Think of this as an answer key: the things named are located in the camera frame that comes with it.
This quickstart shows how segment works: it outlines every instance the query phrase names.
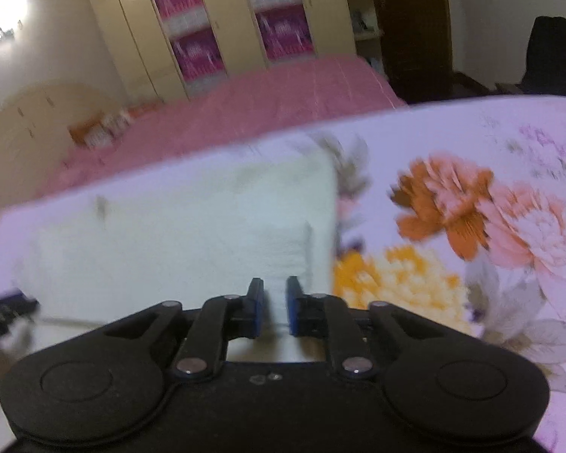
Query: yellow flower print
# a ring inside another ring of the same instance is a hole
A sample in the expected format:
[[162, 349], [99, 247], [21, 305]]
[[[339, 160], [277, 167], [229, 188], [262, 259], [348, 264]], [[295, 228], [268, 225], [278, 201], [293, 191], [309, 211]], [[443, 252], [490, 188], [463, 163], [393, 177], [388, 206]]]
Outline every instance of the yellow flower print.
[[334, 295], [351, 307], [387, 301], [471, 334], [465, 310], [467, 291], [435, 252], [413, 245], [387, 249], [379, 257], [349, 252], [334, 268]]

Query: pink bedspread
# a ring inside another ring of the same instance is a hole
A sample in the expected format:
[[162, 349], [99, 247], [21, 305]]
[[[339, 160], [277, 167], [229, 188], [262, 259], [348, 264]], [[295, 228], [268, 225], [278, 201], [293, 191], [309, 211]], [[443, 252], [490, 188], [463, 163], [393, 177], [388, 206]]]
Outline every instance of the pink bedspread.
[[74, 149], [40, 196], [212, 146], [404, 104], [381, 75], [354, 56], [276, 66], [147, 114], [114, 146]]

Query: white wall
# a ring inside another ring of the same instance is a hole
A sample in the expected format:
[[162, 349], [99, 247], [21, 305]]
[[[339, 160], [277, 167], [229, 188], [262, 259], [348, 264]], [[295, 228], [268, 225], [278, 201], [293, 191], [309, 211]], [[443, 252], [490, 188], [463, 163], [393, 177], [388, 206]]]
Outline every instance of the white wall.
[[466, 24], [465, 11], [461, 0], [448, 0], [448, 9], [451, 16], [451, 43], [453, 46], [453, 69], [465, 68], [465, 39]]
[[[522, 79], [528, 39], [537, 16], [566, 18], [566, 0], [449, 2], [451, 30], [455, 35], [453, 52], [457, 54], [457, 60], [453, 59], [455, 69], [489, 88], [493, 88], [495, 82], [517, 83]], [[457, 2], [463, 6], [465, 20], [460, 14], [453, 12], [453, 6], [457, 6]]]
[[0, 45], [0, 104], [47, 80], [85, 83], [125, 101], [89, 0], [28, 0], [24, 28]]

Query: cream cabinet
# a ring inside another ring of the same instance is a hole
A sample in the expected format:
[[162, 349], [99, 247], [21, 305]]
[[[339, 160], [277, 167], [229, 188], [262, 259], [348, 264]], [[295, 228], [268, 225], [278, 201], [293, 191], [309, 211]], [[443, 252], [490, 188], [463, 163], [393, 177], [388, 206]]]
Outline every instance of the cream cabinet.
[[[185, 99], [175, 59], [152, 1], [91, 0], [91, 4], [130, 100]], [[167, 87], [163, 84], [166, 75], [169, 77]]]
[[266, 67], [248, 0], [203, 0], [226, 70], [235, 75]]
[[0, 112], [0, 207], [30, 199], [45, 161], [35, 154], [33, 127], [19, 108]]
[[[318, 56], [355, 54], [347, 0], [302, 0]], [[91, 0], [131, 99], [186, 97], [152, 0]], [[264, 69], [266, 54], [249, 0], [203, 0], [229, 75]]]
[[145, 65], [119, 0], [99, 0], [93, 6], [103, 38], [124, 85], [129, 87], [145, 78]]
[[146, 72], [152, 79], [174, 65], [151, 0], [119, 0]]
[[62, 120], [68, 117], [60, 116], [61, 105], [57, 110], [54, 97], [44, 90], [28, 93], [17, 101], [18, 111], [22, 114], [23, 135], [27, 132], [33, 140], [32, 151], [39, 178], [49, 173], [62, 160], [63, 155], [73, 146], [71, 135]]
[[317, 55], [356, 54], [348, 0], [302, 0]]

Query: pink flower print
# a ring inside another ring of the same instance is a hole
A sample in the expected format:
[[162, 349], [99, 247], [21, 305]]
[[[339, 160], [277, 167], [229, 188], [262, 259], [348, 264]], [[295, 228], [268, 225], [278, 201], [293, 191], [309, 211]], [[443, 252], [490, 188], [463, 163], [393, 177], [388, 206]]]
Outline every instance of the pink flower print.
[[492, 201], [481, 201], [491, 262], [515, 269], [531, 266], [551, 305], [566, 317], [566, 203], [518, 182], [495, 182]]
[[555, 453], [559, 439], [560, 436], [558, 435], [557, 424], [554, 421], [544, 418], [541, 424], [539, 424], [534, 440], [544, 447], [545, 450], [549, 451], [549, 453]]
[[535, 128], [532, 126], [522, 126], [519, 129], [520, 133], [523, 134], [528, 139], [535, 139]]
[[358, 206], [358, 201], [348, 196], [340, 196], [337, 200], [337, 219], [344, 221], [351, 217]]
[[535, 137], [541, 146], [553, 145], [553, 138], [541, 129], [535, 129]]
[[553, 170], [562, 169], [560, 155], [553, 143], [532, 142], [528, 144], [525, 151], [528, 159], [538, 166]]

